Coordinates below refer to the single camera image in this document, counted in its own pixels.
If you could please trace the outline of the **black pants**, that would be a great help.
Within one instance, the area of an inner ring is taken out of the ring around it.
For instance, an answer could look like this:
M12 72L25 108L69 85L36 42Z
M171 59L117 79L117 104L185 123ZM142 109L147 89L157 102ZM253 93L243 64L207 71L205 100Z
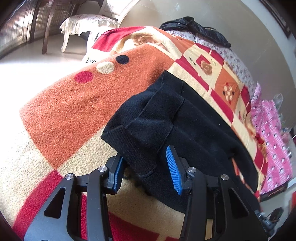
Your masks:
M257 170L239 137L193 88L167 71L117 110L101 138L123 156L149 194L176 211L185 212L188 199L173 187L169 145L202 173L228 175L251 208L260 208L254 196Z

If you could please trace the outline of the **pink penguin print quilt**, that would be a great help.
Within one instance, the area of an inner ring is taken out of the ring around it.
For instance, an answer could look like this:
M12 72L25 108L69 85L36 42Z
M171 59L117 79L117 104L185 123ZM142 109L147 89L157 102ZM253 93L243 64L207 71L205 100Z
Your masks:
M273 100L261 97L260 84L256 85L251 99L251 121L265 143L267 173L260 191L260 194L264 195L288 182L293 174L287 146L280 134L278 111Z

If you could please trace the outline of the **orange red patterned blanket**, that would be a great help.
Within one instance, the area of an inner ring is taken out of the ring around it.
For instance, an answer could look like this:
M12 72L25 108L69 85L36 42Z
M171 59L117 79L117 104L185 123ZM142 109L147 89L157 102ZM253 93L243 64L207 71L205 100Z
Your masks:
M164 71L193 88L230 126L258 174L267 173L264 142L250 121L250 95L227 62L209 47L155 27L103 33L93 63L55 80L64 68L15 63L1 70L1 215L20 240L68 174L90 174L118 152L101 135L117 110ZM87 194L81 238L87 239ZM129 165L116 195L107 196L115 240L177 240L184 212L149 194Z

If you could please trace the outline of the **white floral bed sheet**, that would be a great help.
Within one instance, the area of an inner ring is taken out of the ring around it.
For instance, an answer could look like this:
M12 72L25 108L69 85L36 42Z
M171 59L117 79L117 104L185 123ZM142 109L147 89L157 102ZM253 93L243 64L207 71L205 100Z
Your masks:
M228 66L237 75L238 79L248 88L250 97L253 97L256 89L256 82L253 80L247 66L231 49L218 45L200 34L193 34L186 30L167 30L166 32L201 44L205 47L209 47L211 50L215 50L227 62Z

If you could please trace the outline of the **black garment on bed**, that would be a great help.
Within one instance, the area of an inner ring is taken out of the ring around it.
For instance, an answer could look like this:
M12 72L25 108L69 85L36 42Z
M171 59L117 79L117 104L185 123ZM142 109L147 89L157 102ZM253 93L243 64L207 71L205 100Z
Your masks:
M199 23L195 22L194 18L190 16L164 22L159 28L164 31L185 30L193 34L201 35L207 40L210 40L215 44L221 45L225 48L231 48L231 44L220 32L211 27L203 27Z

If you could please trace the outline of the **white chair with lace cover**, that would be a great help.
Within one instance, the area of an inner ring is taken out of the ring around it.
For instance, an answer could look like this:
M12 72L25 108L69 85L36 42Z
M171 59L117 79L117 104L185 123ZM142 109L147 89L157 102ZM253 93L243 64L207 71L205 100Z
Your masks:
M65 52L69 36L89 32L87 49L91 48L104 30L119 28L126 15L138 3L134 1L103 1L98 14L74 15L60 25L64 35L61 52Z

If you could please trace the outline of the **dark wooden table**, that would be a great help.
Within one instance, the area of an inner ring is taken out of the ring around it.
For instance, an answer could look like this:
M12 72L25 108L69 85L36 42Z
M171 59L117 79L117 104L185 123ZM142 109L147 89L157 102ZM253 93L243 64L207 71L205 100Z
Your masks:
M40 23L44 25L42 29L42 54L45 55L48 49L50 30L55 19L63 21L75 15L85 2L86 1L34 1L28 43L32 43L35 40L36 27L39 22L38 14L41 13Z

